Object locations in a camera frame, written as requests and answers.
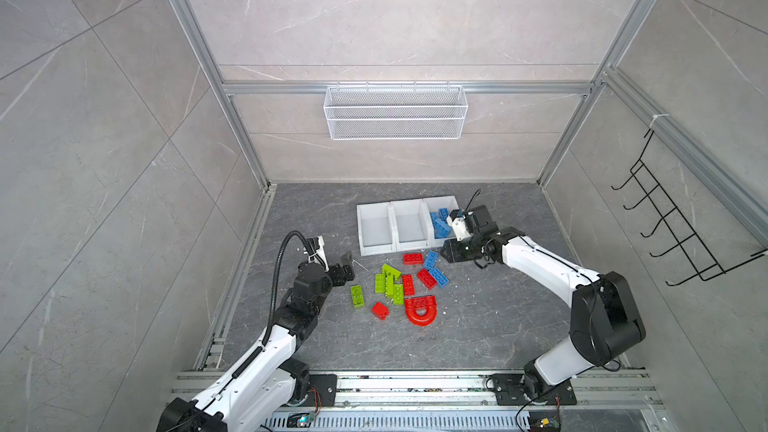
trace red toy brick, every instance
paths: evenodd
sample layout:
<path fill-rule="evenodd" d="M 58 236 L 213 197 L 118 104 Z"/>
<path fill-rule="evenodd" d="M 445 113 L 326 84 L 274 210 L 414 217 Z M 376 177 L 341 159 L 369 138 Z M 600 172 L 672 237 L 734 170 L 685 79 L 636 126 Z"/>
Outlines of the red toy brick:
<path fill-rule="evenodd" d="M 402 290 L 405 292 L 405 296 L 416 295 L 416 288 L 413 287 L 413 275 L 404 274 L 402 276 Z"/>
<path fill-rule="evenodd" d="M 429 273 L 429 271 L 425 268 L 420 270 L 416 276 L 419 280 L 422 281 L 422 283 L 427 287 L 427 289 L 432 290 L 437 285 L 437 281 L 432 276 L 432 274 Z"/>
<path fill-rule="evenodd" d="M 434 295 L 406 299 L 406 315 L 408 320 L 424 327 L 430 325 L 437 317 L 437 299 Z"/>
<path fill-rule="evenodd" d="M 424 256 L 421 254 L 403 254 L 402 261 L 406 265 L 421 265 L 424 263 Z"/>
<path fill-rule="evenodd" d="M 373 306 L 371 312 L 381 320 L 386 319 L 386 316 L 389 315 L 389 309 L 381 302 L 377 302 L 376 305 Z"/>

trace red arched toy piece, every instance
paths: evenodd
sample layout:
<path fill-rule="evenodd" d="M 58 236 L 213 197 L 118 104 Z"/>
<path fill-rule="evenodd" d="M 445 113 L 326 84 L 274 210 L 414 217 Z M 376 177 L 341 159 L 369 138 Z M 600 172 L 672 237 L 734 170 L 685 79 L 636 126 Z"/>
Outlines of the red arched toy piece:
<path fill-rule="evenodd" d="M 426 314 L 419 315 L 417 311 L 426 310 Z M 434 295 L 414 297 L 406 299 L 406 315 L 408 320 L 416 325 L 424 327 L 430 325 L 437 318 L 437 300 Z"/>

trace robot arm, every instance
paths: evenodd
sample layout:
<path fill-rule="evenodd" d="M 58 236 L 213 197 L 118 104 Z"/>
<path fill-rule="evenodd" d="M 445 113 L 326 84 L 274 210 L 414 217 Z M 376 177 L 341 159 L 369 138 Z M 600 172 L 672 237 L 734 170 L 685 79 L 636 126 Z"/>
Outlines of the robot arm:
<path fill-rule="evenodd" d="M 447 222 L 456 239 L 443 245 L 441 255 L 446 260 L 473 260 L 480 268 L 506 264 L 571 308 L 568 336 L 524 368 L 528 398 L 535 399 L 595 365 L 605 365 L 645 338 L 629 284 L 616 272 L 599 274 L 553 254 L 515 228 L 500 230 L 485 206 L 455 210 Z"/>
<path fill-rule="evenodd" d="M 309 260 L 299 265 L 293 287 L 274 311 L 271 326 L 194 399 L 174 399 L 160 416 L 158 432 L 254 432 L 276 408 L 302 404 L 310 388 L 310 371 L 291 356 L 317 326 L 331 289 L 355 278 L 350 252 L 340 264 L 329 267 L 322 237 L 306 243 Z"/>

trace green toy brick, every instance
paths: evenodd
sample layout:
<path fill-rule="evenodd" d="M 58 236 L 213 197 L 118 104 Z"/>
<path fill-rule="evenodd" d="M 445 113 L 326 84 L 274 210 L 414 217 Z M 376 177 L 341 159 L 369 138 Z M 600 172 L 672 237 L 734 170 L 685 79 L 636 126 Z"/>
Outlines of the green toy brick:
<path fill-rule="evenodd" d="M 388 298 L 392 298 L 392 295 L 395 293 L 395 276 L 394 275 L 387 275 L 386 276 L 386 290 L 385 295 Z"/>
<path fill-rule="evenodd" d="M 392 294 L 392 302 L 395 305 L 403 305 L 406 302 L 406 293 L 403 291 L 402 284 L 395 284 L 395 293 Z"/>
<path fill-rule="evenodd" d="M 392 275 L 395 277 L 395 280 L 400 280 L 400 275 L 402 275 L 402 272 L 394 268 L 393 266 L 389 264 L 382 265 L 382 272 L 384 272 L 387 275 Z"/>
<path fill-rule="evenodd" d="M 376 274 L 376 293 L 383 294 L 386 286 L 386 276 L 384 274 Z"/>
<path fill-rule="evenodd" d="M 366 303 L 362 299 L 362 287 L 359 285 L 353 285 L 350 287 L 350 290 L 352 291 L 352 305 L 354 305 L 355 308 L 364 306 Z"/>

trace black wall hook rack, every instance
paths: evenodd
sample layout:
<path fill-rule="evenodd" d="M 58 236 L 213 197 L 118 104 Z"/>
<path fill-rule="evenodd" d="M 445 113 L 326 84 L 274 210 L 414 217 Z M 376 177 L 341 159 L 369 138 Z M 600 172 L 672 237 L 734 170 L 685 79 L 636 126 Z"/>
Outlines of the black wall hook rack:
<path fill-rule="evenodd" d="M 632 165 L 632 167 L 630 167 L 630 169 L 629 169 L 629 170 L 630 170 L 630 176 L 629 176 L 629 178 L 626 180 L 626 182 L 624 182 L 623 184 L 621 184 L 621 186 L 620 186 L 620 187 L 613 187 L 613 186 L 611 186 L 611 188 L 612 188 L 613 190 L 621 190 L 621 189 L 622 189 L 622 188 L 624 188 L 624 187 L 625 187 L 625 186 L 626 186 L 626 185 L 627 185 L 627 184 L 628 184 L 628 183 L 629 183 L 629 182 L 630 182 L 632 179 L 634 179 L 634 180 L 636 181 L 636 183 L 637 183 L 637 184 L 640 186 L 640 189 L 642 189 L 642 191 L 643 191 L 644 195 L 643 195 L 643 197 L 642 197 L 642 198 L 641 198 L 641 199 L 638 201 L 638 203 L 636 203 L 634 206 L 631 206 L 631 207 L 627 207 L 627 206 L 624 206 L 624 208 L 625 208 L 626 210 L 632 210 L 633 208 L 636 208 L 636 207 L 637 207 L 638 205 L 640 205 L 640 204 L 641 204 L 641 203 L 642 203 L 644 200 L 646 200 L 646 199 L 647 199 L 647 200 L 648 200 L 648 202 L 650 202 L 650 204 L 651 204 L 651 205 L 654 207 L 654 209 L 656 210 L 656 212 L 657 212 L 657 213 L 658 213 L 658 215 L 659 215 L 659 221 L 656 223 L 656 226 L 654 226 L 654 229 L 653 229 L 652 231 L 650 231 L 650 234 L 648 234 L 648 235 L 645 235 L 645 234 L 643 234 L 643 233 L 641 232 L 641 233 L 640 233 L 640 235 L 642 235 L 643 237 L 646 237 L 646 238 L 648 238 L 648 237 L 650 237 L 651 235 L 653 235 L 654 233 L 656 233 L 656 231 L 657 231 L 658 227 L 659 227 L 661 224 L 664 224 L 665 226 L 667 226 L 667 229 L 670 231 L 670 234 L 672 234 L 672 237 L 674 237 L 674 240 L 675 240 L 675 242 L 676 242 L 676 243 L 675 243 L 675 245 L 673 245 L 672 247 L 669 247 L 667 250 L 665 250 L 665 251 L 664 251 L 664 252 L 662 252 L 661 254 L 652 254 L 652 253 L 651 253 L 651 254 L 650 254 L 650 256 L 651 256 L 651 257 L 661 257 L 662 255 L 666 255 L 666 254 L 668 254 L 669 252 L 672 252 L 673 250 L 675 250 L 676 248 L 678 248 L 678 247 L 679 247 L 679 248 L 680 248 L 680 250 L 681 250 L 681 251 L 683 251 L 683 254 L 685 254 L 685 257 L 688 259 L 688 263 L 690 264 L 690 266 L 691 266 L 691 267 L 693 267 L 693 268 L 694 268 L 694 270 L 696 271 L 696 273 L 694 273 L 694 274 L 693 274 L 693 275 L 691 275 L 690 277 L 688 277 L 688 278 L 685 278 L 685 279 L 683 279 L 683 280 L 681 280 L 681 281 L 679 281 L 679 282 L 676 282 L 676 283 L 669 283 L 669 281 L 666 281 L 667 285 L 669 285 L 670 287 L 675 287 L 675 286 L 677 286 L 677 285 L 680 285 L 680 284 L 684 284 L 684 283 L 688 282 L 689 280 L 691 280 L 692 278 L 695 278 L 695 277 L 698 277 L 698 278 L 699 278 L 699 279 L 701 279 L 702 281 L 706 282 L 706 281 L 712 280 L 712 279 L 713 279 L 713 278 L 715 278 L 715 277 L 719 277 L 719 276 L 721 276 L 721 275 L 723 275 L 723 274 L 726 274 L 726 273 L 728 273 L 728 272 L 731 272 L 732 270 L 734 270 L 734 269 L 736 269 L 736 268 L 739 268 L 739 267 L 741 267 L 742 265 L 745 265 L 745 264 L 749 264 L 750 262 L 752 262 L 752 261 L 755 261 L 755 260 L 757 260 L 758 258 L 761 258 L 761 257 L 763 257 L 763 255 L 765 254 L 765 252 L 768 252 L 768 248 L 767 248 L 767 249 L 763 249 L 763 250 L 761 250 L 761 251 L 759 251 L 759 252 L 755 252 L 754 254 L 752 254 L 752 255 L 750 256 L 750 258 L 748 258 L 747 260 L 745 260 L 745 261 L 744 261 L 744 262 L 742 262 L 741 264 L 737 264 L 737 265 L 735 265 L 735 266 L 733 266 L 733 267 L 731 267 L 731 268 L 723 268 L 723 266 L 722 266 L 722 265 L 721 265 L 721 264 L 720 264 L 720 263 L 717 261 L 717 259 L 715 258 L 714 254 L 712 254 L 712 251 L 710 251 L 710 248 L 706 246 L 706 243 L 704 242 L 704 240 L 701 238 L 701 236 L 699 236 L 698 232 L 696 232 L 696 229 L 694 229 L 694 227 L 693 227 L 693 226 L 690 224 L 690 222 L 688 222 L 688 219 L 687 219 L 687 218 L 685 217 L 685 215 L 682 213 L 682 211 L 680 210 L 680 208 L 678 208 L 678 207 L 677 207 L 677 204 L 675 203 L 675 201 L 674 201 L 674 200 L 672 200 L 672 197 L 670 197 L 670 195 L 667 193 L 667 190 L 666 190 L 666 189 L 664 189 L 664 187 L 663 187 L 663 186 L 662 186 L 662 185 L 659 183 L 659 181 L 656 179 L 656 176 L 654 176 L 654 173 L 653 173 L 653 172 L 651 172 L 651 171 L 650 171 L 650 169 L 649 169 L 649 168 L 648 168 L 648 167 L 645 165 L 645 162 L 643 162 L 643 154 L 645 154 L 645 151 L 646 151 L 646 149 L 648 148 L 648 144 L 650 144 L 650 140 L 651 140 L 651 138 L 653 138 L 653 136 L 654 136 L 654 131 L 653 131 L 653 130 L 650 130 L 650 129 L 648 129 L 648 132 L 646 132 L 646 133 L 645 133 L 645 135 L 643 136 L 643 138 L 647 137 L 647 138 L 648 138 L 648 140 L 645 142 L 645 147 L 643 147 L 643 151 L 642 151 L 642 152 L 640 152 L 640 158 L 638 158 L 638 160 L 637 160 L 637 161 L 636 161 L 636 162 L 635 162 L 635 163 Z M 644 170 L 645 170 L 645 171 L 648 173 L 648 175 L 649 175 L 649 176 L 650 176 L 650 177 L 653 179 L 653 183 L 655 184 L 655 185 L 654 185 L 652 188 L 650 188 L 650 190 L 647 190 L 647 189 L 646 189 L 646 187 L 645 187 L 645 186 L 643 186 L 643 184 L 640 182 L 640 180 L 639 180 L 639 179 L 638 179 L 638 177 L 637 177 L 637 175 L 638 175 L 638 172 L 639 172 L 640 170 L 643 170 L 643 169 L 644 169 Z M 651 194 L 653 191 L 655 191 L 656 189 L 659 189 L 659 190 L 661 190 L 661 191 L 662 191 L 662 192 L 663 192 L 663 193 L 664 193 L 664 194 L 667 196 L 667 199 L 668 199 L 668 200 L 670 201 L 670 203 L 672 204 L 672 209 L 671 209 L 671 210 L 669 210 L 669 211 L 668 211 L 667 213 L 665 213 L 665 214 L 662 214 L 662 213 L 661 213 L 661 210 L 659 210 L 658 204 L 657 204 L 656 202 L 654 202 L 654 199 L 653 199 L 653 197 L 651 197 L 651 196 L 650 196 L 650 194 Z M 691 233 L 690 235 L 687 235 L 685 238 L 682 238 L 682 239 L 678 238 L 677 234 L 675 234 L 675 233 L 674 233 L 674 230 L 672 230 L 672 227 L 671 227 L 671 226 L 670 226 L 670 224 L 667 222 L 667 218 L 668 218 L 669 216 L 671 216 L 673 212 L 677 212 L 677 215 L 682 217 L 682 219 L 685 221 L 685 223 L 686 223 L 686 225 L 688 226 L 688 228 L 690 228 L 690 230 L 692 231 L 692 233 Z M 704 269 L 702 269 L 702 270 L 699 270 L 699 268 L 698 268 L 698 267 L 696 266 L 696 264 L 694 263 L 694 260 L 693 260 L 693 259 L 692 259 L 692 258 L 691 258 L 689 255 L 688 255 L 688 251 L 687 251 L 687 250 L 685 250 L 685 247 L 683 247 L 683 244 L 684 244 L 684 243 L 686 243 L 687 241 L 691 240 L 691 239 L 696 239 L 696 240 L 698 240 L 698 241 L 699 241 L 699 243 L 700 243 L 702 246 L 704 246 L 704 249 L 706 250 L 706 253 L 707 253 L 707 254 L 709 254 L 709 256 L 710 256 L 710 257 L 712 257 L 712 260 L 714 261 L 714 264 L 710 265 L 710 266 L 709 266 L 709 267 L 707 267 L 707 268 L 704 268 Z M 712 276 L 710 276 L 710 277 L 704 277 L 704 276 L 702 275 L 702 274 L 703 274 L 703 273 L 705 273 L 706 271 L 709 271 L 709 270 L 711 270 L 711 269 L 713 269 L 713 268 L 718 268 L 718 269 L 720 270 L 720 272 L 718 272 L 718 273 L 716 273 L 715 275 L 712 275 Z"/>

